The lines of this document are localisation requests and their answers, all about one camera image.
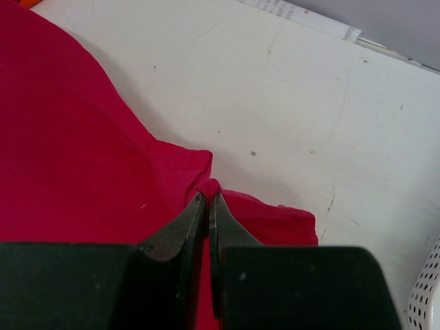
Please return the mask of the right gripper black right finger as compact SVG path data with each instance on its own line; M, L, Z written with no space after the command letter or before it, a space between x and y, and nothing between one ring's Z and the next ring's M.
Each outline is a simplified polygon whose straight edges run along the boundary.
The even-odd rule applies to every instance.
M209 215L214 317L221 329L400 329L391 293L364 248L262 244L222 194Z

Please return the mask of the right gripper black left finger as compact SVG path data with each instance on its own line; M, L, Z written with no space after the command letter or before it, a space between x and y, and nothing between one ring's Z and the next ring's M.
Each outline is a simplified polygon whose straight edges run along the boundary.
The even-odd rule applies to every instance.
M2 329L194 329L206 198L143 242L3 243Z

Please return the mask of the bright red t shirt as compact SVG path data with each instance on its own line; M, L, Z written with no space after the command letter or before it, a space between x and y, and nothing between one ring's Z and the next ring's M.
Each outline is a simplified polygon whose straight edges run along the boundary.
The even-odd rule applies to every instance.
M95 58L16 1L1 2L1 245L132 244L206 198L197 319L220 329L210 274L210 203L262 244L311 247L314 216L222 190L212 153L157 140Z

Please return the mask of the white plastic basket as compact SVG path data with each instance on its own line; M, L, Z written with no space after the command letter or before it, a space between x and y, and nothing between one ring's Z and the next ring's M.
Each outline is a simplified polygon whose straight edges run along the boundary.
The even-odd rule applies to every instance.
M439 255L439 239L437 239L408 299L409 329L439 330Z

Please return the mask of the white printed label strip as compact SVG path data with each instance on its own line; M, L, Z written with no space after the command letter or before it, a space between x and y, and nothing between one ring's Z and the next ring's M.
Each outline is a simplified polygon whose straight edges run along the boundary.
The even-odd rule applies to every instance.
M362 31L345 23L281 0L240 0L239 3L313 30L356 43Z

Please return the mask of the folded orange t shirt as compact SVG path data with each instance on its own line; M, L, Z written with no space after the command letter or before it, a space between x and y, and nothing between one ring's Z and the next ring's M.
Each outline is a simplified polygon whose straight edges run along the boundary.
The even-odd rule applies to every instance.
M36 4L42 2L42 0L16 0L16 2L26 8L32 8Z

